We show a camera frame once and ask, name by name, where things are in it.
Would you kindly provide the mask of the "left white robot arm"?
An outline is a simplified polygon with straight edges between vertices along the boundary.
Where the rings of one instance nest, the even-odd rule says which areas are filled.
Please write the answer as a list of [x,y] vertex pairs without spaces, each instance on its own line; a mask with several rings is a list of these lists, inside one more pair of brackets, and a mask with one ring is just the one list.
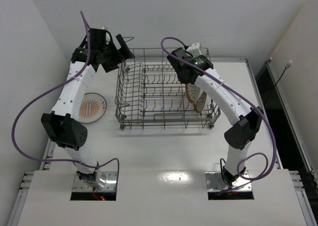
[[92,28],[88,31],[88,36],[72,54],[67,84],[59,99],[50,113],[44,113],[41,117],[50,140],[68,153],[77,168],[79,179],[93,189],[102,189],[106,176],[101,173],[100,164],[85,144],[88,130],[79,122],[80,105],[99,66],[108,73],[135,57],[121,34],[116,39],[120,48],[116,48],[108,30]]

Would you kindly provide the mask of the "orange sunburst white plate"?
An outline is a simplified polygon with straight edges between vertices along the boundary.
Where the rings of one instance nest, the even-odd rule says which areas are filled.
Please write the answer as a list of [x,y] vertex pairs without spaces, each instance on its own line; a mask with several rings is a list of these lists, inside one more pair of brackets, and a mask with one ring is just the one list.
[[79,122],[91,124],[98,121],[107,109],[106,99],[99,93],[85,93],[79,109]]

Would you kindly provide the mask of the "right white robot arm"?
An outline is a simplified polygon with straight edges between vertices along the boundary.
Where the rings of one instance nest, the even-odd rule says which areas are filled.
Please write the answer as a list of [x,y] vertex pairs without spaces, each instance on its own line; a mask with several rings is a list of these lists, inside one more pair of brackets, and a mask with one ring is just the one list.
[[182,48],[178,48],[168,55],[167,59],[177,73],[179,81],[183,84],[194,84],[202,89],[223,111],[231,124],[231,128],[224,133],[229,147],[222,175],[224,182],[232,186],[246,170],[243,160],[247,158],[251,142],[259,131],[261,117],[257,111],[261,108],[251,107],[225,89],[220,75],[204,55],[192,58]]

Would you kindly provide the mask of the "floral plate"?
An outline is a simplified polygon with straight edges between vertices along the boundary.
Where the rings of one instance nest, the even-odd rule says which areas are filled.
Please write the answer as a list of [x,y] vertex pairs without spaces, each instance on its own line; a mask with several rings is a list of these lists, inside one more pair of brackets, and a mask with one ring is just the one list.
[[185,85],[185,93],[190,103],[195,103],[203,94],[203,90],[195,84],[188,83]]
[[206,105],[207,94],[203,92],[199,98],[193,103],[194,111],[196,113],[201,113]]

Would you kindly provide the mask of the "floral plate front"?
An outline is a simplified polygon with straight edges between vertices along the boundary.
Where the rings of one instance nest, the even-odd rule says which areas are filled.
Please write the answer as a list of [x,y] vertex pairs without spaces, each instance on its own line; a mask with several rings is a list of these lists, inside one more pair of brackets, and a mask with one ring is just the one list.
[[203,94],[203,90],[195,84],[188,83],[185,85],[185,93],[190,103],[195,103]]

